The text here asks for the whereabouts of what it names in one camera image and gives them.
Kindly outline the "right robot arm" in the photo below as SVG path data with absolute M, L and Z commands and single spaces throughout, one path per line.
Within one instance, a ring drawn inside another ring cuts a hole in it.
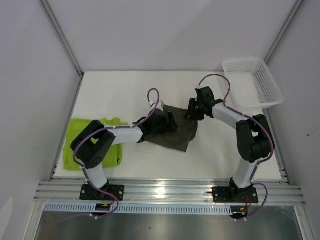
M 263 114 L 249 116 L 215 99 L 210 87 L 196 88 L 197 97 L 189 100 L 186 119 L 202 121 L 205 117 L 219 120 L 236 131 L 237 150 L 241 156 L 238 168 L 230 179 L 228 196 L 234 202 L 246 197 L 253 184 L 258 163 L 274 152 L 275 144 Z

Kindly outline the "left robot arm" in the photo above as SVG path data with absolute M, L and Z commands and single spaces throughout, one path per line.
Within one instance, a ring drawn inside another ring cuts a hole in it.
M 142 143 L 150 137 L 174 133 L 178 125 L 172 112 L 153 110 L 148 116 L 142 117 L 131 125 L 105 125 L 99 120 L 93 120 L 73 140 L 70 145 L 73 160 L 78 164 L 88 184 L 91 194 L 97 200 L 108 196 L 109 183 L 105 176 L 102 162 L 111 147 L 125 143 Z

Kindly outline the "dark olive shorts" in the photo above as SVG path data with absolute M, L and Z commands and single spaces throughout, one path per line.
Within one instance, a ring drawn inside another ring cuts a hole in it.
M 196 137 L 198 122 L 187 119 L 187 110 L 171 105 L 164 105 L 163 110 L 171 113 L 177 128 L 173 132 L 151 133 L 145 138 L 146 142 L 180 152 L 186 152 L 189 143 Z

